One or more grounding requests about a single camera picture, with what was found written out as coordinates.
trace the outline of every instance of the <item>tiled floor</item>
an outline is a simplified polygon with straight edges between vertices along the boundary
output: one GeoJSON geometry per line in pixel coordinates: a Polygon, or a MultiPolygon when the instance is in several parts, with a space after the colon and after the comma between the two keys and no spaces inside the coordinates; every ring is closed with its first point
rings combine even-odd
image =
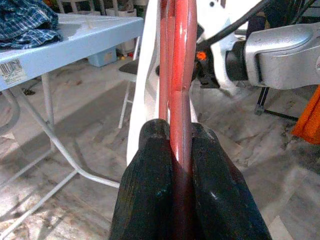
{"type": "MultiPolygon", "coordinates": [[[[81,60],[50,74],[57,135],[85,168],[116,181],[126,167],[130,115],[128,107],[118,129],[126,83],[116,69],[124,63],[96,68],[81,60]]],[[[41,84],[33,90],[36,94],[28,99],[44,114],[41,84]]],[[[271,90],[266,106],[298,117],[313,90],[271,90]]],[[[195,82],[192,99],[198,111],[200,93],[195,82]]],[[[259,94],[252,86],[205,89],[200,121],[217,132],[243,172],[274,240],[320,240],[320,147],[293,137],[292,121],[254,115],[259,94]]],[[[9,114],[0,96],[0,124],[9,114]]],[[[12,132],[0,136],[0,183],[48,147],[45,134],[21,107],[12,132]]],[[[0,189],[0,232],[71,171],[54,153],[0,189]]],[[[105,240],[116,197],[116,189],[77,175],[7,239],[105,240]]]]}

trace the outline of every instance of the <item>blue plaid shirt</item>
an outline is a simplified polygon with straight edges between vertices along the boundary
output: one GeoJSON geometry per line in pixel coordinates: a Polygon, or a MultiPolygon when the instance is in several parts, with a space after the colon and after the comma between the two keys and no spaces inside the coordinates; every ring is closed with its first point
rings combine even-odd
{"type": "Polygon", "coordinates": [[[0,48],[30,49],[62,40],[58,15],[41,0],[0,0],[0,48]]]}

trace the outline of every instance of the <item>orange cloth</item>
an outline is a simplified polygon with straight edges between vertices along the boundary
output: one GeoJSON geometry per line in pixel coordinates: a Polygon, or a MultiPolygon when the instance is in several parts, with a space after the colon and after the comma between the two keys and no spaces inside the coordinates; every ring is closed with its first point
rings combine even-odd
{"type": "Polygon", "coordinates": [[[320,85],[296,123],[292,134],[311,144],[320,144],[320,85]]]}

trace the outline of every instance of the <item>barcode sticker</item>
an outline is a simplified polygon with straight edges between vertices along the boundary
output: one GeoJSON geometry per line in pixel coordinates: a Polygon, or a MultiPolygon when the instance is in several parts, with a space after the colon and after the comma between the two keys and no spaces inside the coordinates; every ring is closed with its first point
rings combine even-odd
{"type": "Polygon", "coordinates": [[[18,59],[0,64],[0,74],[7,85],[27,80],[27,75],[18,59]]]}

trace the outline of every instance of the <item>light blue table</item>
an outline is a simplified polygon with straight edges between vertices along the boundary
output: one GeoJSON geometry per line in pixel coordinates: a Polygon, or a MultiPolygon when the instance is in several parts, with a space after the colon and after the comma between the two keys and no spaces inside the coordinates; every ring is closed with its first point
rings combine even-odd
{"type": "Polygon", "coordinates": [[[23,103],[29,113],[41,125],[51,141],[51,148],[33,162],[25,166],[14,176],[0,184],[0,190],[21,176],[35,164],[58,149],[66,160],[72,165],[74,171],[63,181],[54,187],[30,210],[20,216],[10,227],[0,235],[3,240],[16,227],[18,227],[29,215],[34,213],[45,201],[51,198],[76,174],[80,174],[90,180],[105,184],[114,188],[119,187],[118,182],[93,175],[84,169],[72,158],[54,132],[54,112],[50,91],[48,73],[77,60],[97,54],[128,40],[137,38],[134,56],[137,56],[140,37],[143,34],[144,22],[139,17],[113,17],[113,16],[88,16],[59,14],[59,31],[63,41],[48,44],[42,47],[15,50],[0,50],[0,91],[7,98],[12,107],[12,118],[4,126],[0,126],[0,135],[6,133],[18,121],[20,107],[16,98],[23,103]],[[45,121],[35,107],[28,101],[18,86],[37,76],[42,77],[44,103],[47,112],[45,121]]]}

